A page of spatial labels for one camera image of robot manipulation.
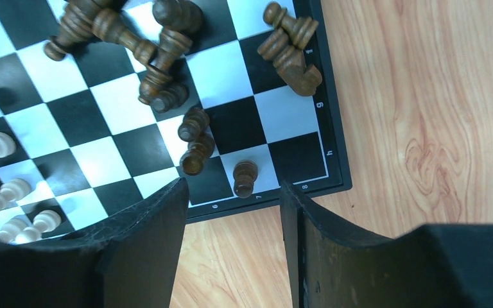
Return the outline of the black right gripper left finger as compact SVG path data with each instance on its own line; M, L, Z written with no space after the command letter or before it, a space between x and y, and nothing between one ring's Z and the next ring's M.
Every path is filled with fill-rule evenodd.
M177 178L62 237L0 242L0 307L168 307L188 204Z

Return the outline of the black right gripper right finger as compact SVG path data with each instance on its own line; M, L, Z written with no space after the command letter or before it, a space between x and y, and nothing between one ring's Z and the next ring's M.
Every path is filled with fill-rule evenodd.
M493 307L493 224L425 224L392 239L288 183L280 213L294 307Z

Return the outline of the dark pawn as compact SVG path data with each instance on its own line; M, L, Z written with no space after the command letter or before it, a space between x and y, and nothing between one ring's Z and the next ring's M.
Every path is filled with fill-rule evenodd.
M252 195L258 177L258 166L251 160L239 161L233 170L234 193L239 198Z

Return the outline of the black white chessboard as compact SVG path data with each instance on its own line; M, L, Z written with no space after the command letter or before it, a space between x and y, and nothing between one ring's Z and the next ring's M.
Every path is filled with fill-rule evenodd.
M0 1L0 231L42 211L57 237L184 177L190 221L352 186L320 1L198 1L165 30L151 1ZM233 170L258 166L251 196Z

